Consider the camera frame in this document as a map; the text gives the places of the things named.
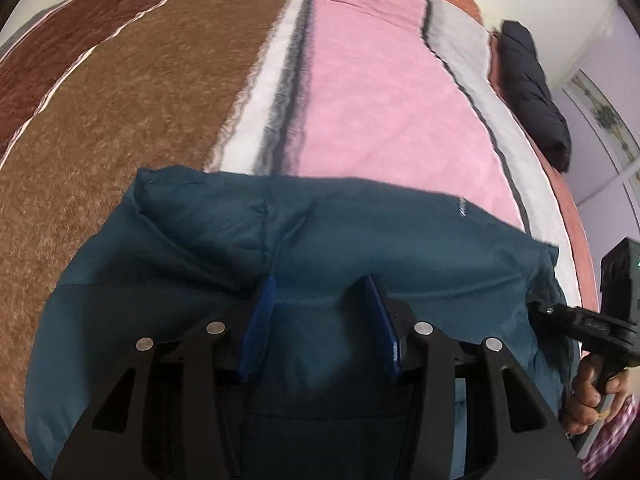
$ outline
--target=handle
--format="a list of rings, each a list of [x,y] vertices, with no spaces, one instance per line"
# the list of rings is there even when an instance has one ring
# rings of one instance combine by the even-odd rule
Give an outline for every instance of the handle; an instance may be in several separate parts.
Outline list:
[[[596,390],[601,395],[600,403],[596,407],[598,412],[598,418],[591,426],[587,428],[587,431],[579,435],[575,435],[571,439],[571,443],[578,455],[578,459],[584,460],[589,455],[591,446],[595,442],[600,430],[605,424],[609,413],[611,412],[611,405],[616,398],[615,394],[607,394],[607,383],[610,378],[615,376],[624,370],[624,366],[620,363],[612,360],[605,360],[603,357],[593,355],[593,366],[595,367],[595,375],[593,378],[593,384]]]

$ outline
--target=human hand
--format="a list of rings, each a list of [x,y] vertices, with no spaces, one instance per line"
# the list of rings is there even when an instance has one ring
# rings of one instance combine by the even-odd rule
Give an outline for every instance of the human hand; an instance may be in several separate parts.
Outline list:
[[[562,417],[562,426],[567,433],[580,434],[587,431],[587,428],[598,418],[595,410],[600,403],[600,394],[591,381],[595,375],[595,368],[591,361],[591,356],[587,356],[578,366],[572,387],[574,392],[569,398],[566,411]],[[611,405],[611,410],[605,422],[610,422],[618,414],[625,399],[631,394],[629,385],[629,371],[612,377],[607,383],[607,393],[616,394]]]

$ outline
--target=lavender wall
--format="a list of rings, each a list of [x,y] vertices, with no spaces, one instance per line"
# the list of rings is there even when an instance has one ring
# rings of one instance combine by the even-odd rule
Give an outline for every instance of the lavender wall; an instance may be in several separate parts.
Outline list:
[[[614,10],[606,32],[593,43],[578,69],[603,92],[640,143],[640,38],[620,8]],[[620,165],[617,169],[611,155],[616,139],[602,129],[600,136],[596,134],[598,124],[591,109],[575,95],[575,89],[572,93],[571,85],[565,84],[554,91],[554,101],[572,135],[574,152],[566,180],[580,211],[599,286],[604,254],[624,237],[640,240],[634,210],[634,206],[639,209],[639,201],[630,186],[625,187],[625,179],[618,177]]]

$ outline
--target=black puffer jacket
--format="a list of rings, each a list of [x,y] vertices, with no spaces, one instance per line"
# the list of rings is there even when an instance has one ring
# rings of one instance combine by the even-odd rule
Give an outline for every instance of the black puffer jacket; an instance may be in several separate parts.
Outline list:
[[[530,32],[518,22],[504,22],[498,52],[501,87],[511,110],[546,160],[556,170],[567,171],[571,157],[569,129],[551,100]]]

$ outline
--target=pink stripe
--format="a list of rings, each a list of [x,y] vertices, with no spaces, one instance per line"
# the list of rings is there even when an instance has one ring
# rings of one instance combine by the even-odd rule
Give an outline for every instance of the pink stripe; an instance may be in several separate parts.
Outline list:
[[[459,195],[522,228],[487,130],[422,41],[424,11],[425,0],[314,1],[298,173]]]

